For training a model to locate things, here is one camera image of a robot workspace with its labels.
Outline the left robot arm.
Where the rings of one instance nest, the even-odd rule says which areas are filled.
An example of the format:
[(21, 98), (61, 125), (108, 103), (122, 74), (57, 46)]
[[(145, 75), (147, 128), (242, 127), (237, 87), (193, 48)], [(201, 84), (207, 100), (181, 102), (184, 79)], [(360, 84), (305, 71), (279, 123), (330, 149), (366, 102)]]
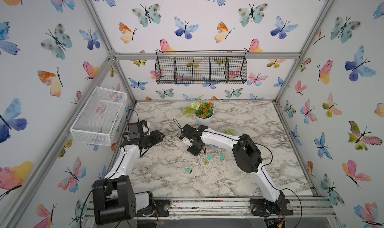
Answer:
[(92, 186), (95, 223), (98, 226), (132, 220), (136, 216), (156, 216), (158, 208), (152, 192), (135, 193), (131, 176), (137, 160), (165, 137), (150, 124), (141, 120), (128, 124), (123, 133), (119, 155), (113, 167)]

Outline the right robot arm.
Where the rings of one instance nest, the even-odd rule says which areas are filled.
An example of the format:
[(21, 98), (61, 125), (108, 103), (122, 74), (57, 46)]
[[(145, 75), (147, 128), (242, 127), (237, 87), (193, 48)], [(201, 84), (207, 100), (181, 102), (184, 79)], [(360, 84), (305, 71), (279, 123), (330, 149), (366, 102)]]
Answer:
[(294, 215), (292, 204), (273, 183), (263, 164), (261, 151), (249, 135), (226, 135), (203, 125), (198, 128), (185, 125), (181, 128), (179, 139), (188, 146), (187, 151), (194, 156), (198, 156), (205, 149), (205, 145), (217, 146), (233, 153), (238, 168), (251, 175), (263, 195), (262, 199), (250, 200), (253, 216), (268, 218), (272, 215)]

